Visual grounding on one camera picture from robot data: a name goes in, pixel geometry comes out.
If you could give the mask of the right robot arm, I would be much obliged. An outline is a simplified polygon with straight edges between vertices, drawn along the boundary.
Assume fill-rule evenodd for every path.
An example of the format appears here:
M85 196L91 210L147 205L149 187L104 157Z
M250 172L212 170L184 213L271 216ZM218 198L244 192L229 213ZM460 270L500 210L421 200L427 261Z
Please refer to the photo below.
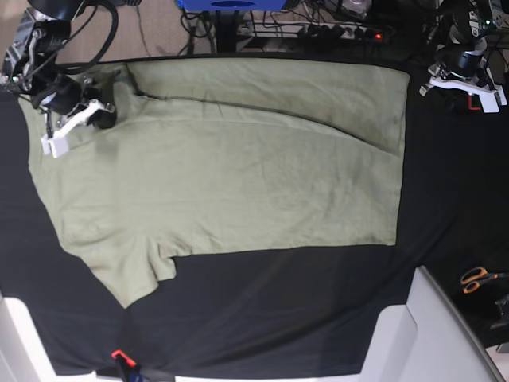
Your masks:
M95 80L84 74L100 62L119 27L123 1L31 1L6 50L1 88L27 100L45 117L41 138L45 154L58 158L69 150L68 134L80 125L112 128L117 119L112 75ZM57 56L76 36L72 21L92 7L104 8L111 28L101 49L85 64L65 68Z

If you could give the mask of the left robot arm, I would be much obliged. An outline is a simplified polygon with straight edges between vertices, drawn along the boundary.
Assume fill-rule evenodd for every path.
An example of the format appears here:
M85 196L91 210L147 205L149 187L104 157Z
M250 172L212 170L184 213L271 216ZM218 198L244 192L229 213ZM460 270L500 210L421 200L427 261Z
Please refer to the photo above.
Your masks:
M493 78L487 53L487 37L504 34L500 2L438 1L436 8L423 12L450 27L445 42L437 47L435 63L428 67L429 81L419 93L425 96L432 88L462 91L470 111L500 112L507 98Z

